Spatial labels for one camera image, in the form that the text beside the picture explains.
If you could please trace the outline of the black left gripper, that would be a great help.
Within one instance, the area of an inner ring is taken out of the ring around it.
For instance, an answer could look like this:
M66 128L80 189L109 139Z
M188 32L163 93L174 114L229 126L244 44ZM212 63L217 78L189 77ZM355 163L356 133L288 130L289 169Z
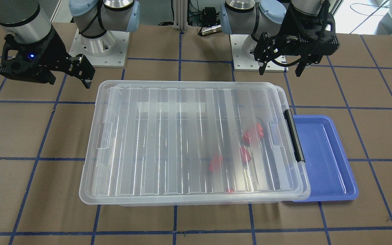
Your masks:
M308 15L296 7L288 7L278 34L274 37L262 32L254 48L260 76L269 62L277 64L279 56L300 56L295 69L300 77L309 65L332 55L339 49L336 23L329 7L318 7L316 15Z

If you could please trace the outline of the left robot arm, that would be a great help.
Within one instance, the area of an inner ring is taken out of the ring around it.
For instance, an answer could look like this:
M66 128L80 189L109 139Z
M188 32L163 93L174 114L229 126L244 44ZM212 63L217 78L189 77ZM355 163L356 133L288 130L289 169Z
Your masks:
M273 63L295 66L299 77L339 49L335 8L335 0L226 0L220 23L225 34L246 35L244 52L260 75Z

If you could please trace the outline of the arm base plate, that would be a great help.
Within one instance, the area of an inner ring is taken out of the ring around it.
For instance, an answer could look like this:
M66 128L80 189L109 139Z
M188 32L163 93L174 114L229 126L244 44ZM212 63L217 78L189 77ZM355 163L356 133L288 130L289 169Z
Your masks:
M231 53L235 71L258 72L260 66L253 51L257 44L250 35L230 35Z
M130 33L107 31L104 36L89 39L75 32L69 54L83 54L95 68L124 68L126 66Z

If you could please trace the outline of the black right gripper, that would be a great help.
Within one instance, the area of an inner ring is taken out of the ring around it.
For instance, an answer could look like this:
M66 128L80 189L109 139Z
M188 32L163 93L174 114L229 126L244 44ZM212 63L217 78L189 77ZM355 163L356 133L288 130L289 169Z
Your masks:
M95 68L84 54L69 56L53 26L35 43L21 44L12 33L6 34L4 39L0 75L5 78L53 85L56 77L52 71L59 71L79 79L86 89L91 87Z

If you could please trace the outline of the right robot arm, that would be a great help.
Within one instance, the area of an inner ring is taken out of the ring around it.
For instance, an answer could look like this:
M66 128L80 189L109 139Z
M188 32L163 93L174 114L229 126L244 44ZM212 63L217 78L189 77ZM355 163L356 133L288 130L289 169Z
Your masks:
M76 56L66 51L37 0L0 0L0 26L6 32L1 76L53 85L53 71L58 71L79 79L89 89L96 70L88 57L115 49L112 31L135 32L140 24L141 7L136 0L70 0L68 5L85 50Z

